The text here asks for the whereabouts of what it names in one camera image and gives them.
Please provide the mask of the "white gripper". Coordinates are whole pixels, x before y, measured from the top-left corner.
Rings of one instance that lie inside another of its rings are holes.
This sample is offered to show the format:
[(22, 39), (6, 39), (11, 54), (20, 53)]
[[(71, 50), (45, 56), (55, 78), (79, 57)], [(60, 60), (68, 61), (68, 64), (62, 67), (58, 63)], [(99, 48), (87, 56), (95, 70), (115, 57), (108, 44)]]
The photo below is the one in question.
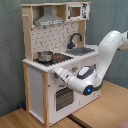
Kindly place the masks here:
[(55, 67), (54, 72), (68, 85), (73, 86), (77, 83), (77, 78), (74, 74), (69, 72), (67, 69), (61, 67)]

